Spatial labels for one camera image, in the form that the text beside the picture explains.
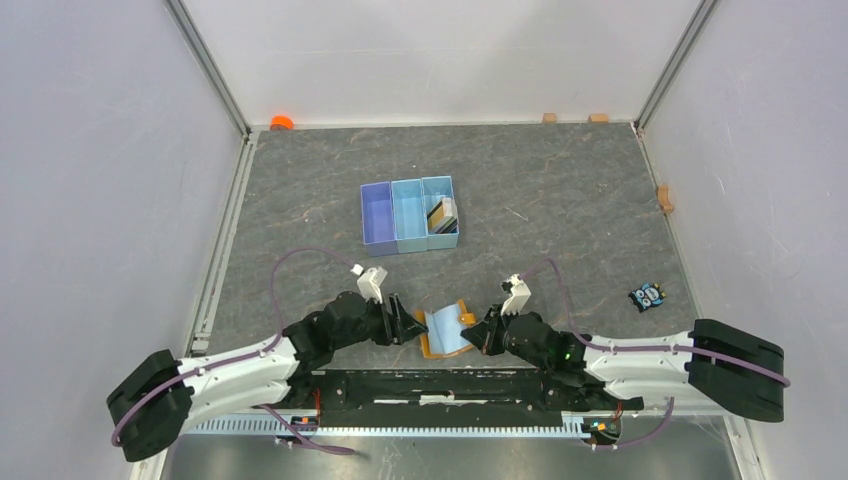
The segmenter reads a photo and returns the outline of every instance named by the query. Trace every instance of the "orange object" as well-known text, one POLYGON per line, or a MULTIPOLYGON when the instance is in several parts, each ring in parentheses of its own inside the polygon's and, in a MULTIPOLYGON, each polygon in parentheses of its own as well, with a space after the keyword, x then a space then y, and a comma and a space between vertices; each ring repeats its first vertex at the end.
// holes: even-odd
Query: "orange object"
POLYGON ((674 211, 674 205, 668 199, 668 185, 657 187, 657 201, 660 202, 660 210, 666 215, 674 211))
POLYGON ((271 119, 271 130, 291 130, 293 128, 294 122, 289 117, 277 115, 271 119))
MULTIPOLYGON (((468 313, 468 310, 465 308, 465 302, 462 301, 462 299, 459 299, 456 303, 457 305, 459 305, 460 311, 459 318, 457 318, 457 321, 459 323, 462 323, 463 325, 470 325, 468 323, 465 323, 465 321, 463 320, 476 320, 473 313, 468 313)), ((423 323, 424 325, 427 324, 427 317, 424 315, 424 312, 422 310, 416 310, 414 312, 414 315, 416 320, 423 323)), ((427 335, 419 335, 418 338, 421 339, 421 354, 424 355, 424 358, 429 359, 454 357, 456 355, 459 355, 460 353, 467 352, 474 348, 474 345, 467 345, 464 348, 460 348, 459 350, 451 353, 430 353, 430 340, 427 338, 427 335)))
POLYGON ((589 123, 609 123, 609 115, 606 113, 593 113, 589 115, 589 123))

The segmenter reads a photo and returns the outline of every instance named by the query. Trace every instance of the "three-compartment container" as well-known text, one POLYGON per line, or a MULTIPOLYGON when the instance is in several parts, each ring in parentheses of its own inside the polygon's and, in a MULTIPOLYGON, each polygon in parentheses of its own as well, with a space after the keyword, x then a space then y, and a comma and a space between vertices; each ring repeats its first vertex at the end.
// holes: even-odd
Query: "three-compartment container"
POLYGON ((459 225, 431 234, 427 213, 442 198, 454 198, 450 176, 424 177, 360 187, 362 238, 371 257, 455 248, 459 225))

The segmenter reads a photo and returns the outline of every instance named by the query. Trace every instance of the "purple cable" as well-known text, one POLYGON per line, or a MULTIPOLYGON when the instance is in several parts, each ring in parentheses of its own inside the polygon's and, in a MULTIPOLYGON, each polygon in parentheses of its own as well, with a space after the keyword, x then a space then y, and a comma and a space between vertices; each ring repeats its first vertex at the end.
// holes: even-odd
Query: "purple cable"
MULTIPOLYGON (((336 260, 344 263, 345 265, 349 266, 350 268, 354 268, 354 266, 356 265, 351 260, 344 258, 340 253, 335 252, 333 250, 330 250, 328 248, 323 248, 323 247, 294 248, 294 249, 286 252, 282 257, 280 257, 280 259, 277 260, 277 263, 274 264, 274 268, 271 270, 271 283, 270 283, 270 286, 269 286, 270 291, 271 291, 271 303, 274 305, 274 311, 277 312, 277 318, 278 318, 277 334, 276 334, 276 336, 274 336, 274 340, 272 340, 271 343, 268 344, 268 346, 263 348, 261 350, 261 352, 268 352, 269 350, 276 347, 277 344, 280 343, 280 340, 283 339, 283 329, 285 328, 285 320, 283 319, 283 312, 280 309, 280 304, 277 302, 277 296, 274 294, 274 277, 277 274, 277 269, 280 267, 280 264, 282 264, 283 261, 285 261, 290 256, 294 255, 295 253, 306 252, 306 251, 315 251, 315 252, 326 253, 327 255, 330 255, 331 257, 333 257, 336 260)), ((223 367, 225 365, 231 365, 233 363, 241 362, 243 360, 248 360, 248 359, 251 359, 253 357, 258 357, 259 354, 260 354, 260 351, 257 350, 255 352, 245 353, 243 355, 239 355, 238 357, 227 358, 227 359, 224 359, 224 360, 218 360, 217 362, 212 362, 209 365, 204 365, 202 368, 208 372, 208 371, 215 369, 215 368, 218 368, 218 367, 223 367)), ((124 427, 127 426, 127 423, 129 423, 129 421, 135 416, 135 414, 138 413, 139 410, 141 410, 145 405, 150 403, 150 401, 152 401, 154 398, 156 398, 157 395, 168 390, 169 388, 176 385, 177 383, 180 383, 183 380, 185 380, 187 378, 191 378, 195 375, 200 375, 200 368, 201 367, 189 370, 185 373, 181 373, 181 374, 177 375, 176 377, 173 377, 173 378, 166 380, 164 383, 157 386, 156 388, 151 390, 147 395, 142 397, 141 400, 136 402, 135 405, 130 407, 130 409, 127 410, 127 413, 125 413, 124 416, 121 417, 121 419, 115 425, 115 429, 112 430, 112 437, 111 437, 112 445, 115 446, 115 447, 121 446, 121 439, 120 439, 121 432, 124 430, 124 427)), ((286 425, 286 426, 289 426, 286 423, 285 420, 283 420, 283 424, 286 425)), ((341 447, 324 447, 324 448, 341 448, 341 447)))
POLYGON ((592 343, 589 340, 587 340, 583 335, 581 335, 580 333, 577 332, 577 326, 574 324, 574 319, 571 317, 571 314, 568 311, 568 300, 567 300, 568 292, 566 291, 566 288, 565 288, 565 282, 563 281, 563 278, 562 278, 562 272, 560 271, 559 266, 556 264, 556 262, 552 258, 550 258, 550 257, 543 258, 538 263, 536 263, 536 265, 533 265, 533 267, 531 267, 530 270, 527 270, 526 272, 519 275, 518 278, 524 280, 525 278, 532 277, 533 275, 539 273, 539 271, 542 269, 542 267, 544 266, 545 263, 549 263, 551 265, 551 267, 554 269, 554 274, 557 277, 557 285, 559 286, 560 296, 562 297, 562 306, 563 306, 563 308, 565 308, 565 319, 568 322, 568 327, 571 330, 571 333, 577 338, 577 340, 580 343, 582 343, 583 345, 585 345, 588 348, 591 348, 593 350, 600 350, 602 352, 612 352, 612 353, 619 353, 619 352, 672 352, 672 353, 689 352, 689 353, 693 353, 695 355, 703 355, 703 356, 706 356, 706 357, 711 357, 711 358, 714 358, 716 360, 721 360, 722 362, 727 362, 727 363, 730 363, 730 364, 733 364, 733 365, 740 366, 742 368, 746 368, 748 370, 751 370, 752 372, 759 373, 760 375, 764 375, 768 378, 771 378, 772 380, 780 382, 781 384, 783 384, 784 387, 789 387, 790 385, 792 385, 792 382, 790 382, 788 378, 786 378, 785 376, 783 376, 779 373, 772 372, 771 370, 769 370, 767 368, 763 368, 763 367, 761 367, 759 365, 755 365, 751 362, 746 362, 745 360, 742 360, 742 359, 739 359, 739 358, 736 358, 736 357, 731 357, 730 355, 725 355, 723 353, 713 352, 712 350, 705 350, 703 348, 688 347, 688 346, 685 346, 685 345, 673 345, 673 346, 643 345, 643 346, 629 346, 629 347, 612 348, 612 347, 608 347, 606 345, 598 345, 597 343, 592 343))
POLYGON ((645 435, 644 437, 639 437, 635 440, 630 440, 630 441, 627 441, 627 442, 624 442, 624 443, 617 443, 615 445, 595 445, 594 449, 595 450, 618 450, 620 448, 632 447, 632 446, 638 445, 642 442, 647 442, 648 440, 651 440, 652 438, 659 435, 663 430, 665 430, 665 427, 667 427, 669 422, 671 421, 671 413, 673 411, 674 411, 674 397, 671 397, 671 398, 668 399, 668 410, 665 411, 665 416, 663 417, 662 422, 660 422, 660 424, 657 425, 657 428, 653 429, 651 431, 651 433, 645 435))
POLYGON ((354 450, 352 448, 333 447, 333 446, 329 446, 329 445, 319 445, 319 444, 313 442, 312 440, 310 440, 309 438, 306 438, 303 435, 301 435, 300 432, 298 432, 296 428, 292 427, 289 424, 289 422, 287 422, 286 419, 283 418, 282 415, 277 413, 276 410, 271 408, 270 405, 260 405, 259 407, 261 407, 266 412, 270 413, 274 418, 277 419, 278 422, 280 422, 284 427, 286 427, 286 430, 291 432, 291 434, 294 435, 295 438, 300 440, 300 442, 301 442, 300 447, 302 447, 302 448, 311 448, 313 450, 318 450, 318 451, 321 451, 321 452, 324 452, 324 453, 329 453, 330 455, 353 455, 353 454, 356 453, 356 450, 354 450))

